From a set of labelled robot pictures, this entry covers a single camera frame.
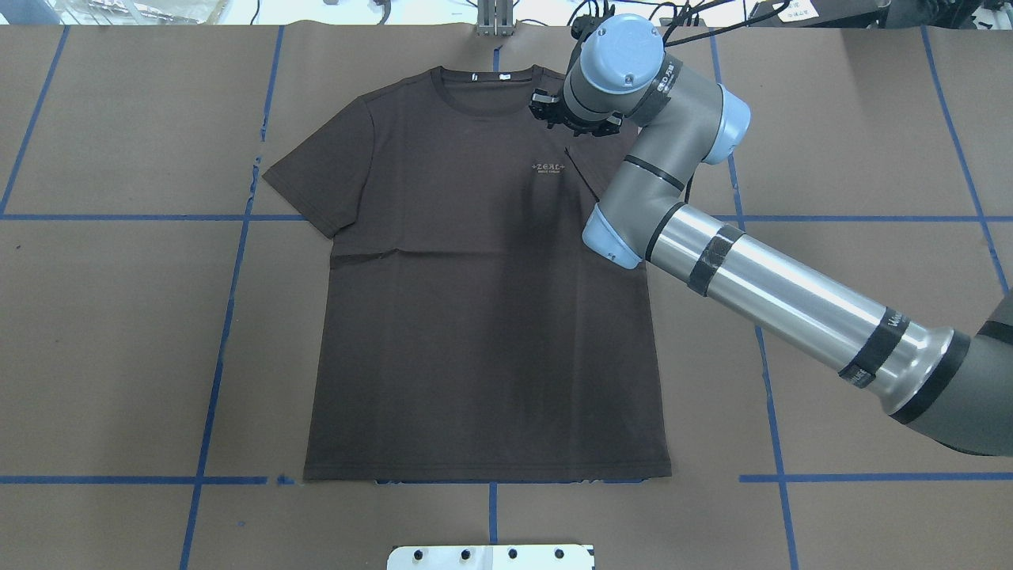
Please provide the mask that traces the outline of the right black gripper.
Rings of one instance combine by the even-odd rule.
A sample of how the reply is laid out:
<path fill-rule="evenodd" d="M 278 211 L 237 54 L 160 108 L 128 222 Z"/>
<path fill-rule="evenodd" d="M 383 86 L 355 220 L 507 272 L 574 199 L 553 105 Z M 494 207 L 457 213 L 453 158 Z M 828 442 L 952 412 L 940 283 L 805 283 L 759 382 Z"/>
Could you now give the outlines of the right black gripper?
<path fill-rule="evenodd" d="M 548 129 L 556 125 L 564 125 L 571 129 L 573 137 L 590 134 L 594 137 L 604 137 L 618 134 L 621 130 L 622 113 L 613 109 L 605 112 L 604 109 L 596 109 L 592 104 L 600 107 L 609 101 L 611 93 L 602 93 L 596 88 L 576 88 L 572 85 L 564 85 L 555 94 L 541 88 L 536 88 L 531 100 L 529 100 L 529 110 L 537 120 L 543 120 Z"/>

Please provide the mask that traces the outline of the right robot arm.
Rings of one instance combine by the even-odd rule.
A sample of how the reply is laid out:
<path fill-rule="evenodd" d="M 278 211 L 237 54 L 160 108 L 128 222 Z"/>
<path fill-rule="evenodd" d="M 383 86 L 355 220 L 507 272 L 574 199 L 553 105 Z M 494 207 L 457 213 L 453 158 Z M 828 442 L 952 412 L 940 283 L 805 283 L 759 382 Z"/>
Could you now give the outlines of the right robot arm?
<path fill-rule="evenodd" d="M 738 147 L 749 106 L 673 57 L 643 16 L 579 16 L 571 35 L 560 91 L 537 90 L 533 116 L 576 135 L 638 127 L 586 221 L 587 248 L 624 269 L 653 264 L 875 394 L 908 429 L 965 454 L 1010 457 L 1010 297 L 972 336 L 930 329 L 686 203 L 698 167 Z"/>

